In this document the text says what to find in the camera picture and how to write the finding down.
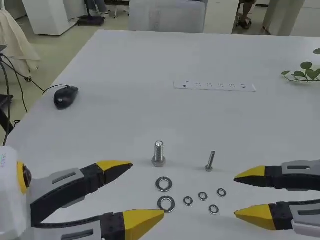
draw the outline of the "white power strip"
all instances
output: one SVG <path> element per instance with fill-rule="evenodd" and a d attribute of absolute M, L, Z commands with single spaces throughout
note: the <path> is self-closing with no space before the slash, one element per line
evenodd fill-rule
<path fill-rule="evenodd" d="M 253 84 L 246 83 L 215 83 L 199 81 L 175 81 L 173 83 L 176 89 L 194 89 L 194 90 L 215 90 L 215 91 L 238 91 L 238 92 L 255 92 Z"/>

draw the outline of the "hex bolt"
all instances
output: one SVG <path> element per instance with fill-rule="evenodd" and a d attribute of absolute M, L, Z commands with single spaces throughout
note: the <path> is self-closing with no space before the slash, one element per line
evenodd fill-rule
<path fill-rule="evenodd" d="M 162 141 L 156 141 L 154 144 L 154 157 L 152 163 L 156 168 L 162 168 L 166 163 L 164 157 L 164 143 Z"/>
<path fill-rule="evenodd" d="M 212 152 L 211 152 L 208 165 L 205 166 L 205 170 L 206 170 L 207 172 L 212 172 L 212 170 L 213 170 L 212 164 L 214 163 L 215 154 L 216 154 L 216 151 L 212 151 Z"/>

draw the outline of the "black mouse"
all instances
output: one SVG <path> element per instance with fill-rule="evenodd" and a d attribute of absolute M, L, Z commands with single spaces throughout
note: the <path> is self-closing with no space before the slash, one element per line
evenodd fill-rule
<path fill-rule="evenodd" d="M 56 91 L 53 98 L 56 108 L 63 110 L 70 107 L 74 103 L 78 92 L 79 88 L 75 86 L 67 86 Z"/>

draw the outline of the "small washer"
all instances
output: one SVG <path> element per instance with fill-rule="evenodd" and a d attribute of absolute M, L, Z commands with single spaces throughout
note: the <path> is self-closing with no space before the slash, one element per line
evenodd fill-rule
<path fill-rule="evenodd" d="M 216 194 L 218 194 L 219 197 L 224 198 L 227 195 L 227 192 L 223 188 L 219 188 L 216 191 Z"/>
<path fill-rule="evenodd" d="M 198 197 L 201 201 L 205 201 L 208 199 L 208 194 L 206 194 L 204 191 L 199 192 Z"/>
<path fill-rule="evenodd" d="M 170 201 L 170 203 L 171 203 L 171 207 L 170 207 L 170 208 L 164 209 L 164 208 L 162 207 L 161 204 L 162 204 L 162 202 L 163 202 L 164 200 L 169 200 L 169 201 Z M 165 214 L 171 213 L 171 212 L 175 209 L 175 207 L 176 207 L 176 202 L 175 202 L 175 200 L 174 200 L 172 197 L 170 197 L 170 196 L 162 196 L 162 197 L 160 197 L 159 200 L 158 200 L 158 208 L 159 208 L 160 210 L 163 210 Z"/>
<path fill-rule="evenodd" d="M 209 206 L 209 213 L 215 215 L 218 212 L 219 212 L 219 208 L 217 207 L 217 205 L 212 204 Z"/>
<path fill-rule="evenodd" d="M 162 188 L 161 186 L 160 186 L 160 182 L 162 182 L 162 181 L 166 181 L 167 183 L 168 183 L 168 187 L 167 188 Z M 157 179 L 157 181 L 155 182 L 155 187 L 156 187 L 156 189 L 158 189 L 160 192 L 163 192 L 163 193 L 165 193 L 165 192 L 168 192 L 171 188 L 172 188 L 172 181 L 171 181 L 171 179 L 170 178 L 168 178 L 168 177 L 166 177 L 166 176 L 161 176 L 161 177 L 159 177 L 158 179 Z"/>
<path fill-rule="evenodd" d="M 194 203 L 194 200 L 192 199 L 192 197 L 186 196 L 186 197 L 183 199 L 183 203 L 184 203 L 184 205 L 186 205 L 186 206 L 191 206 L 191 205 Z"/>

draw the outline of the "plant leaf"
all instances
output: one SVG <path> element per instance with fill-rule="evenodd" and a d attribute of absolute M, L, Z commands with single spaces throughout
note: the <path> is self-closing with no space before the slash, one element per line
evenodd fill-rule
<path fill-rule="evenodd" d="M 316 79 L 316 77 L 317 77 L 317 72 L 315 72 L 315 71 L 313 71 L 312 69 L 307 69 L 306 71 L 305 71 L 305 73 L 306 73 L 306 75 L 309 77 L 309 78 L 311 78 L 312 80 L 315 80 Z"/>
<path fill-rule="evenodd" d="M 290 73 L 290 71 L 283 71 L 283 72 L 281 73 L 281 75 L 285 76 L 285 75 L 287 75 L 288 73 Z"/>
<path fill-rule="evenodd" d="M 302 69 L 307 70 L 307 69 L 311 69 L 313 64 L 312 64 L 312 62 L 305 61 L 305 62 L 301 63 L 300 66 Z"/>
<path fill-rule="evenodd" d="M 295 71 L 293 76 L 295 77 L 301 77 L 301 78 L 306 78 L 306 75 L 302 71 Z"/>
<path fill-rule="evenodd" d="M 313 51 L 314 54 L 320 55 L 320 48 Z"/>

